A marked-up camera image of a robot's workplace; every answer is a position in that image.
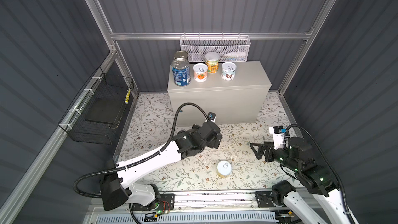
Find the yellow label can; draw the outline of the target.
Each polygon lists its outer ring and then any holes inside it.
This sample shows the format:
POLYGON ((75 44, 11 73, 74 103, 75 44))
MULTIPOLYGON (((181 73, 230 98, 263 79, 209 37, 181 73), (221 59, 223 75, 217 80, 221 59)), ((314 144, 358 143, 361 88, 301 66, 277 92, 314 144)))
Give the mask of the yellow label can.
POLYGON ((226 160, 221 160, 217 164, 217 175, 221 178, 228 177, 232 172, 231 164, 226 160))

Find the dark tomato tin can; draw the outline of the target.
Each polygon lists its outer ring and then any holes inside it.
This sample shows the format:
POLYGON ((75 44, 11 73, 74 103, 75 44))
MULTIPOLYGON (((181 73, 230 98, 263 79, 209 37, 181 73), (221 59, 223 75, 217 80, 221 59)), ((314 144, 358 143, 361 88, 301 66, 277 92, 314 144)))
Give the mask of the dark tomato tin can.
POLYGON ((189 54, 183 50, 179 50, 174 53, 174 59, 179 59, 179 58, 188 59, 188 57, 189 54))

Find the orange label can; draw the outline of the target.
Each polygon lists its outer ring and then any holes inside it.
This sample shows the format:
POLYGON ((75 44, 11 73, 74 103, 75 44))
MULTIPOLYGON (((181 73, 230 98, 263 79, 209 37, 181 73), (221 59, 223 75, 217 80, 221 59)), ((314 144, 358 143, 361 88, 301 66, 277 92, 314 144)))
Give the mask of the orange label can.
POLYGON ((204 63, 197 63, 193 66, 194 80, 202 83, 207 80, 208 77, 208 66, 204 63))

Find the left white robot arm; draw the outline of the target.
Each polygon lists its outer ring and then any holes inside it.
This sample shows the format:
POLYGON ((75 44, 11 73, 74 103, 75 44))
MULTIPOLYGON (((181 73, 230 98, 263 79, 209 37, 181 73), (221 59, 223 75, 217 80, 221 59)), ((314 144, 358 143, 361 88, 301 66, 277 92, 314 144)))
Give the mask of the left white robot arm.
POLYGON ((164 166, 194 157, 206 147, 217 149, 221 139, 220 128, 214 122, 206 121, 203 125, 193 125, 187 131, 179 131, 164 150, 159 147, 112 166, 120 171, 105 175, 100 182, 104 210, 111 211, 126 203, 139 204, 148 209, 156 208, 161 201, 157 186, 142 185, 137 181, 164 166))

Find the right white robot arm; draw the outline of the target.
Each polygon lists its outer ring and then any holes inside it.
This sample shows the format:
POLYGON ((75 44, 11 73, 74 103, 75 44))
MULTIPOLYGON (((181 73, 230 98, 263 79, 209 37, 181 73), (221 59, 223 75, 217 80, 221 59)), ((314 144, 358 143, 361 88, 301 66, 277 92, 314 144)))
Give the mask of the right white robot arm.
MULTIPOLYGON (((251 143, 250 148, 257 159, 276 162, 282 168, 294 172, 293 177, 313 195, 333 224, 356 224, 357 219, 343 201, 343 188, 331 169, 318 165, 315 151, 308 141, 291 137, 280 142, 251 143)), ((260 204, 271 202, 276 207, 288 207, 305 224, 324 224, 325 220, 299 195, 287 180, 272 186, 269 195, 256 195, 260 204)))

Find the yellow green can plastic lid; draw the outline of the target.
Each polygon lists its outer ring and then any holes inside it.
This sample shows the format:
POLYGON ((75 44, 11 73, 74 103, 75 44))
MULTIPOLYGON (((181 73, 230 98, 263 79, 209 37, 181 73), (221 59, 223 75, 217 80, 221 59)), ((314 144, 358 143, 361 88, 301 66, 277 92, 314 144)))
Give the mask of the yellow green can plastic lid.
POLYGON ((219 69, 219 54, 216 52, 208 52, 205 54, 205 63, 208 67, 208 73, 217 73, 219 69))

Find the blue label tin can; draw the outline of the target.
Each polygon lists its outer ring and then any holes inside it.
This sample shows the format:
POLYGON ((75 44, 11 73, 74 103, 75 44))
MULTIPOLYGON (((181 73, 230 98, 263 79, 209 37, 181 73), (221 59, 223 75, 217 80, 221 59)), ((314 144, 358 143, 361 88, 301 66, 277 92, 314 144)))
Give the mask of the blue label tin can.
POLYGON ((185 58, 174 59, 172 62, 172 73, 177 86, 187 86, 191 81, 190 62, 185 58))

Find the green label can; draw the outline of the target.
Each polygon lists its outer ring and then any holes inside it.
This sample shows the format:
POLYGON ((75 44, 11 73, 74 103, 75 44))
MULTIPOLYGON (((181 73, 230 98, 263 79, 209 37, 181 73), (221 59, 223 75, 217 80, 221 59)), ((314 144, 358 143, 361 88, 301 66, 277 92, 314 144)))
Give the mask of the green label can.
POLYGON ((226 81, 231 81, 235 78, 236 64, 233 62, 225 62, 221 66, 221 77, 226 81))

